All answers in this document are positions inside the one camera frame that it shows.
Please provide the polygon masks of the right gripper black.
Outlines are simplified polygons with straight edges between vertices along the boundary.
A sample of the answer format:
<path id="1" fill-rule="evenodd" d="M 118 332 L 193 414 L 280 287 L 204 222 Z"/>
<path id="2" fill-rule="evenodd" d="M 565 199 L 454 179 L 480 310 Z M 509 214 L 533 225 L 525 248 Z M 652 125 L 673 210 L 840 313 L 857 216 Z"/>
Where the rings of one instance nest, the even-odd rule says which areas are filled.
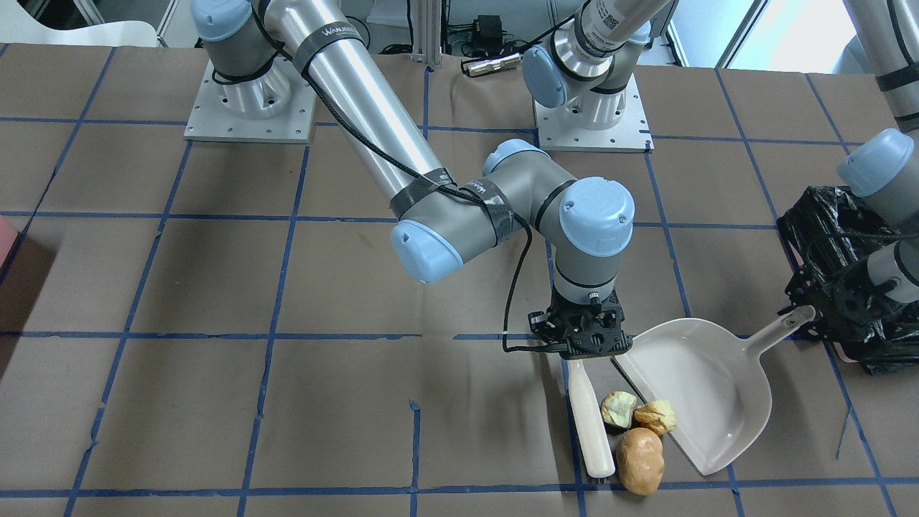
<path id="1" fill-rule="evenodd" d="M 565 360 L 600 358 L 627 353 L 633 335 L 622 328 L 624 313 L 617 298 L 575 304 L 551 299 L 547 311 L 528 314 L 531 332 L 543 341 L 543 353 L 558 353 Z"/>

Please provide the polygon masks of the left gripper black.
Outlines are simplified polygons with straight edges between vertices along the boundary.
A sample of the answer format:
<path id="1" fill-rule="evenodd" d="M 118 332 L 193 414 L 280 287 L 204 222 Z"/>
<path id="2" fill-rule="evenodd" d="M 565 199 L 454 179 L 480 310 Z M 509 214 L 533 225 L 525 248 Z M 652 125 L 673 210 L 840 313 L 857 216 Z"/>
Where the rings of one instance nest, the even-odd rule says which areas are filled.
<path id="1" fill-rule="evenodd" d="M 813 265 L 804 265 L 785 286 L 790 305 L 810 305 L 818 317 L 802 330 L 813 331 L 823 338 L 870 338 L 879 333 L 882 324 L 898 317 L 898 302 L 887 298 L 870 281 L 866 262 L 856 262 L 823 277 Z"/>

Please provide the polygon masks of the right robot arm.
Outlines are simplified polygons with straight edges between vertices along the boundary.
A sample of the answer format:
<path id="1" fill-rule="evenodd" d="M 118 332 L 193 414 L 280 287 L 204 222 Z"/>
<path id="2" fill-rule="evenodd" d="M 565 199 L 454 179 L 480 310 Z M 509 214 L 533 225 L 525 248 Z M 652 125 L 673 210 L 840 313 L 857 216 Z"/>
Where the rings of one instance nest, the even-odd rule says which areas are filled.
<path id="1" fill-rule="evenodd" d="M 577 179 L 534 145 L 505 141 L 482 177 L 459 186 L 335 1 L 194 1 L 192 18 L 229 83 L 261 78 L 276 58 L 301 75 L 347 132 L 398 223 L 391 244 L 417 281 L 433 284 L 518 230 L 555 248 L 545 311 L 528 316 L 535 353 L 565 360 L 626 353 L 615 291 L 633 236 L 630 191 L 603 177 Z"/>

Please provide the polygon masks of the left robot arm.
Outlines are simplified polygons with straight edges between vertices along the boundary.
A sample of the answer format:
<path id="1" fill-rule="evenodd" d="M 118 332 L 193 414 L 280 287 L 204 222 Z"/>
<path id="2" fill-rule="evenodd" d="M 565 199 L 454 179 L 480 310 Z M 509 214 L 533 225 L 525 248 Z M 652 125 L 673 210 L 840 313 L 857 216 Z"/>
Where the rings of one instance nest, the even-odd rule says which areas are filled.
<path id="1" fill-rule="evenodd" d="M 887 222 L 900 228 L 892 244 L 849 268 L 856 285 L 840 281 L 831 307 L 849 308 L 847 294 L 867 295 L 880 302 L 904 305 L 917 301 L 917 4 L 913 1 L 846 1 L 854 28 L 867 43 L 867 56 L 877 73 L 898 128 L 867 141 L 838 167 L 854 195 L 866 200 Z M 561 107 L 620 71 L 613 57 L 641 23 L 663 8 L 662 1 L 594 1 L 571 22 L 549 30 L 543 44 L 526 50 L 523 71 L 535 101 Z"/>

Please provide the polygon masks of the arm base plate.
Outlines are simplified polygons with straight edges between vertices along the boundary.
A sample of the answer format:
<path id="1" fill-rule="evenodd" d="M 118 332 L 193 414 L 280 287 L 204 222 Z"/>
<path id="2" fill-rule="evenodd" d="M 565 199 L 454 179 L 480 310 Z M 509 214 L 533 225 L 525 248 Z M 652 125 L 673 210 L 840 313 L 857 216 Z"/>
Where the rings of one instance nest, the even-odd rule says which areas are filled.
<path id="1" fill-rule="evenodd" d="M 316 94 L 285 59 L 262 78 L 239 84 L 213 81 L 213 64 L 193 103 L 184 137 L 191 141 L 308 144 Z"/>
<path id="2" fill-rule="evenodd" d="M 570 103 L 533 103 L 539 147 L 546 151 L 643 153 L 654 150 L 634 76 L 612 95 L 588 91 Z"/>

